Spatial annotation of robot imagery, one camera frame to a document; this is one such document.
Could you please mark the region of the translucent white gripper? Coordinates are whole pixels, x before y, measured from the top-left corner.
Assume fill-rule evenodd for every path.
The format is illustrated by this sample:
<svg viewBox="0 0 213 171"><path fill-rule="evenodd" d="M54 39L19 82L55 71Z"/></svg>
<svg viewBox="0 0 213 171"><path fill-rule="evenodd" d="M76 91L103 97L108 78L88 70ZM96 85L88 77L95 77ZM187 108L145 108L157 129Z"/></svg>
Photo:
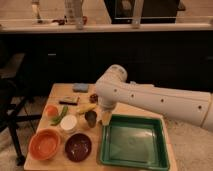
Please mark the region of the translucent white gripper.
<svg viewBox="0 0 213 171"><path fill-rule="evenodd" d="M101 104L101 121L104 126L107 126L110 123L112 117L112 111L115 109L116 104Z"/></svg>

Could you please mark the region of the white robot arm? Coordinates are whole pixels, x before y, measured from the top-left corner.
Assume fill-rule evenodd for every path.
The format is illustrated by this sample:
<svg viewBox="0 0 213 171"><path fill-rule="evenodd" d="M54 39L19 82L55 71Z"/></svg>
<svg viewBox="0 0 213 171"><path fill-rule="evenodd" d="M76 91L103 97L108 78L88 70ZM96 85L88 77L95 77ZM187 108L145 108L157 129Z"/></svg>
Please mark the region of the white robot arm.
<svg viewBox="0 0 213 171"><path fill-rule="evenodd" d="M213 132L213 93L127 83L127 71L111 65L95 83L103 111L124 103L188 122Z"/></svg>

